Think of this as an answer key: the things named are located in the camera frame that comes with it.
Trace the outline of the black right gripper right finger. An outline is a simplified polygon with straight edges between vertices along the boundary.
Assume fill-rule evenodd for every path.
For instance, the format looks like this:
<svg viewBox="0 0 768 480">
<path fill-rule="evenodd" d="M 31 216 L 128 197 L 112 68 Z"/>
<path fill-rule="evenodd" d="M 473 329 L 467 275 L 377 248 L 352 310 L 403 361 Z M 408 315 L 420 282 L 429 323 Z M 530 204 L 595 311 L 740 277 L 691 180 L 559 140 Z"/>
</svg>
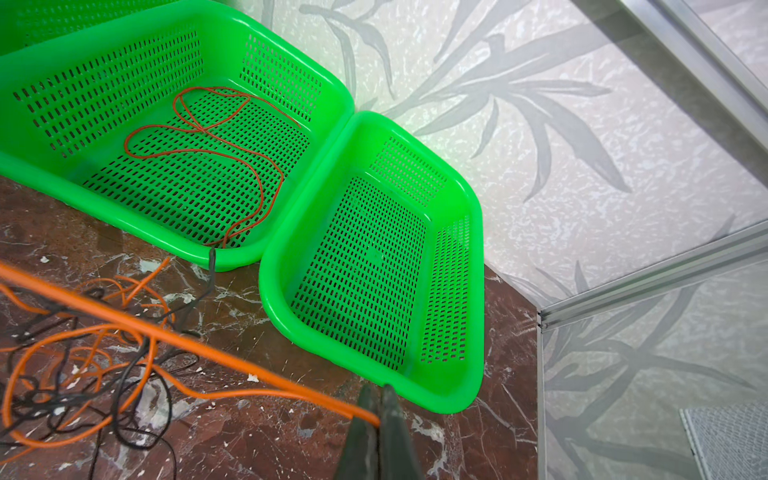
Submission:
<svg viewBox="0 0 768 480">
<path fill-rule="evenodd" d="M 423 479 L 403 409 L 391 385 L 381 391 L 380 421 L 380 478 Z"/>
</svg>

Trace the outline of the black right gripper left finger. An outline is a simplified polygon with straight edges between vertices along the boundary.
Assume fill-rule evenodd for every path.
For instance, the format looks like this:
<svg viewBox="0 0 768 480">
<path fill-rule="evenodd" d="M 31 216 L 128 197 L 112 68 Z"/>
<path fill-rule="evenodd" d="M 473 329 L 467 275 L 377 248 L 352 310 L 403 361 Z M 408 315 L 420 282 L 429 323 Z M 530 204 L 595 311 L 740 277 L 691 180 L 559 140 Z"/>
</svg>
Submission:
<svg viewBox="0 0 768 480">
<path fill-rule="evenodd" d="M 357 406 L 380 416 L 378 387 L 365 384 L 358 396 Z M 341 458 L 333 479 L 380 478 L 379 427 L 355 417 L 348 429 Z"/>
</svg>

